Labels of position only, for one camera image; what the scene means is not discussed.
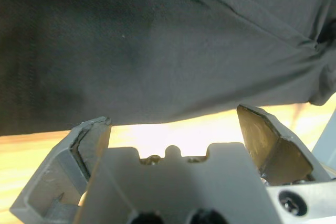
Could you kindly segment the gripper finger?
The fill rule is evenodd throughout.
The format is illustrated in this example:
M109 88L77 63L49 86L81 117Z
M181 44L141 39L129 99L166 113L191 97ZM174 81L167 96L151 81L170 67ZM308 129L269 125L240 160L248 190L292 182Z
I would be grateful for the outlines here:
M245 147L270 185L331 180L300 138L274 115L243 104L236 111Z
M10 212L19 220L74 220L96 162L108 148L111 127L105 116L74 127L48 153Z

